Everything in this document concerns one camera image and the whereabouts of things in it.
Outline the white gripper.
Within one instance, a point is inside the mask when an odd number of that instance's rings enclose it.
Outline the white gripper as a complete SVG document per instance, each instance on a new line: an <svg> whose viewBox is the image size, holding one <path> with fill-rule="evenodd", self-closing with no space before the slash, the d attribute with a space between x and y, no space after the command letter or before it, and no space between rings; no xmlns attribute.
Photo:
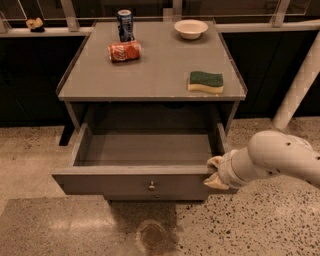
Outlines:
<svg viewBox="0 0 320 256"><path fill-rule="evenodd" d="M214 173L203 183L213 189L228 190L229 187L239 189L251 181L271 176L268 169L256 166L249 157L248 150L232 150L221 156L207 160L207 168Z"/></svg>

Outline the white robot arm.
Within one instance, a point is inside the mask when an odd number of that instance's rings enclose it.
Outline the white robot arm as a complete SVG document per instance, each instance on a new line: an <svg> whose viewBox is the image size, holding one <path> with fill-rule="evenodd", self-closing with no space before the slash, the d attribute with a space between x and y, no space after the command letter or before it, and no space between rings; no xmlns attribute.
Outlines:
<svg viewBox="0 0 320 256"><path fill-rule="evenodd" d="M214 173L204 180L208 187L239 189L251 181L285 175L320 188L320 153L304 139L277 131L262 131L248 145L207 161Z"/></svg>

